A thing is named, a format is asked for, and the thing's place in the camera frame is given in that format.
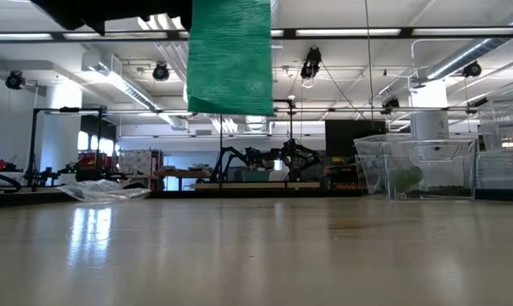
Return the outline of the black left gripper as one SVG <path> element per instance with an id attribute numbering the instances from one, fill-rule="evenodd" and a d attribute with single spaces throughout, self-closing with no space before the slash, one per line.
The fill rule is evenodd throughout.
<path id="1" fill-rule="evenodd" d="M 138 17 L 149 21 L 155 14 L 180 18 L 181 25 L 192 26 L 192 0 L 89 0 L 89 8 L 83 10 L 83 22 L 100 35 L 105 34 L 105 23 Z"/>

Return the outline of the white patterned box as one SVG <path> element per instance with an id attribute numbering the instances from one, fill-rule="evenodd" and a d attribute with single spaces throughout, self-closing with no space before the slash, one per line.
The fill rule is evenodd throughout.
<path id="1" fill-rule="evenodd" d="M 120 150 L 118 169 L 121 173 L 151 176 L 162 167 L 160 150 Z"/>

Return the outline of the red tool cart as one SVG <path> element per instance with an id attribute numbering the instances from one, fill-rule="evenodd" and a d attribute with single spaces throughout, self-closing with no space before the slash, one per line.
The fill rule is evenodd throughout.
<path id="1" fill-rule="evenodd" d="M 96 154 L 95 152 L 80 152 L 77 165 L 82 169 L 93 169 L 96 167 L 110 170 L 112 157 L 106 153 Z"/>

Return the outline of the wooden station table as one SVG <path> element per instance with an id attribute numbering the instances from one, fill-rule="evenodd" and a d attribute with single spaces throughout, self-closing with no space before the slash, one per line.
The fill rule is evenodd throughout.
<path id="1" fill-rule="evenodd" d="M 192 184 L 194 190 L 317 190 L 319 182 L 238 182 Z"/>

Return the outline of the teal box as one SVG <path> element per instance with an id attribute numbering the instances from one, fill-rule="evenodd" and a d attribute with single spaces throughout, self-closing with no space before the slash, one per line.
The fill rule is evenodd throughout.
<path id="1" fill-rule="evenodd" d="M 270 174 L 269 171 L 243 170 L 242 181 L 245 183 L 268 182 Z"/>

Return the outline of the person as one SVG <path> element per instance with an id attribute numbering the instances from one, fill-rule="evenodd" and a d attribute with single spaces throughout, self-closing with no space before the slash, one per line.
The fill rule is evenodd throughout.
<path id="1" fill-rule="evenodd" d="M 275 161 L 269 159 L 263 159 L 264 169 L 269 173 L 270 182 L 286 182 L 289 180 L 287 170 L 275 169 Z"/>

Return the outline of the clear plastic bin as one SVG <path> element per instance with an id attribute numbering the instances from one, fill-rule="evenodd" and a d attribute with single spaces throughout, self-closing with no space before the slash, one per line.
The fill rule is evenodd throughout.
<path id="1" fill-rule="evenodd" d="M 382 145 L 390 142 L 412 140 L 407 134 L 376 134 L 355 139 L 356 165 L 364 174 L 370 195 L 385 192 L 385 161 Z"/>

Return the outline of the clear plastic zip bag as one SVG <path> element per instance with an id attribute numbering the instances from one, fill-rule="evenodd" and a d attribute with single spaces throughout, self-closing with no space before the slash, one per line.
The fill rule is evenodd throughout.
<path id="1" fill-rule="evenodd" d="M 392 201 L 472 198 L 476 188 L 475 139 L 403 140 L 382 145 L 385 191 Z M 394 170 L 418 166 L 423 179 L 410 191 L 390 190 Z"/>

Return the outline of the stack of clear boxes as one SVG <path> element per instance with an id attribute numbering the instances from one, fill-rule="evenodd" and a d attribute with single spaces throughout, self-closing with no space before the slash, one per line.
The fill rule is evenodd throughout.
<path id="1" fill-rule="evenodd" d="M 513 95 L 494 96 L 478 110 L 485 146 L 477 157 L 478 187 L 513 190 Z"/>

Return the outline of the white ceiling duct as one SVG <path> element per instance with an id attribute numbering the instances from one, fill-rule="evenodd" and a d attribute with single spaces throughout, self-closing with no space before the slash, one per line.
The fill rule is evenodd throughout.
<path id="1" fill-rule="evenodd" d="M 115 55 L 111 55 L 109 63 L 106 63 L 106 57 L 100 51 L 88 50 L 83 53 L 81 69 L 89 76 L 95 77 L 97 82 L 104 82 L 113 86 L 135 103 L 141 105 L 144 111 L 156 114 L 168 123 L 172 129 L 184 131 L 189 129 L 189 123 L 187 120 L 181 119 L 180 111 L 166 112 L 159 110 L 158 105 L 148 93 L 122 76 L 122 62 Z"/>

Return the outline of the black station frame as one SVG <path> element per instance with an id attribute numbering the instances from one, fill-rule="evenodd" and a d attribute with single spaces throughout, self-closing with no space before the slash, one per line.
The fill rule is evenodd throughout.
<path id="1" fill-rule="evenodd" d="M 276 99 L 276 102 L 283 102 L 288 105 L 288 115 L 289 115 L 289 130 L 288 130 L 288 140 L 294 138 L 294 105 L 295 105 L 295 96 L 289 95 L 286 99 Z M 220 124 L 220 148 L 223 146 L 223 124 Z M 272 149 L 271 150 L 271 156 L 272 157 L 280 157 L 280 149 Z"/>
<path id="2" fill-rule="evenodd" d="M 105 113 L 107 111 L 106 107 L 97 107 L 97 108 L 80 108 L 80 107 L 61 107 L 61 108 L 34 108 L 32 110 L 32 118 L 31 118 L 31 138 L 30 138 L 30 147 L 29 147 L 29 159 L 26 168 L 26 174 L 24 178 L 27 182 L 27 187 L 31 187 L 32 191 L 37 190 L 37 185 L 35 183 L 36 180 L 36 155 L 35 155 L 35 143 L 36 143 L 36 134 L 37 134 L 37 117 L 40 112 L 46 112 L 47 114 L 60 114 L 60 115 L 69 115 L 69 116 L 97 116 L 97 136 L 98 140 L 101 138 L 101 122 Z"/>

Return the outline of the black table frame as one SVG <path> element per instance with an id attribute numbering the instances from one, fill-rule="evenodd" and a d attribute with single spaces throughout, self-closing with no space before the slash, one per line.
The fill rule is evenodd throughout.
<path id="1" fill-rule="evenodd" d="M 144 199 L 235 199 L 235 198 L 361 198 L 360 190 L 206 190 L 152 191 Z M 476 200 L 513 202 L 513 190 L 476 190 Z M 74 201 L 62 192 L 0 193 L 0 208 Z"/>

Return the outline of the black wall screen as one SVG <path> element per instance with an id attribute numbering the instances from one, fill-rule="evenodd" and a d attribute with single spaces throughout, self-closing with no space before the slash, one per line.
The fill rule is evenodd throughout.
<path id="1" fill-rule="evenodd" d="M 354 156 L 356 154 L 355 139 L 385 133 L 386 127 L 383 121 L 325 121 L 326 154 L 329 157 Z"/>

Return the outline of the black overhead rail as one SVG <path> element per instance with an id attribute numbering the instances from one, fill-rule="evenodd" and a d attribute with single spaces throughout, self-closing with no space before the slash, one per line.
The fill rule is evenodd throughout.
<path id="1" fill-rule="evenodd" d="M 181 42 L 185 30 L 0 32 L 0 43 L 101 43 L 101 42 Z M 273 40 L 363 40 L 363 39 L 513 39 L 513 25 L 479 27 L 376 27 L 376 28 L 277 28 Z"/>

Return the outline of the silver ventilation duct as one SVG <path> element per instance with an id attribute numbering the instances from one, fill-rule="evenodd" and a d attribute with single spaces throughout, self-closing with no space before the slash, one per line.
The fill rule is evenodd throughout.
<path id="1" fill-rule="evenodd" d="M 503 20 L 499 26 L 513 27 L 513 14 Z M 455 53 L 428 68 L 425 71 L 425 77 L 423 78 L 422 83 L 432 82 L 448 77 L 455 71 L 465 68 L 467 65 L 475 62 L 482 56 L 502 47 L 509 41 L 510 38 L 503 37 L 473 38 L 468 44 L 458 49 Z"/>

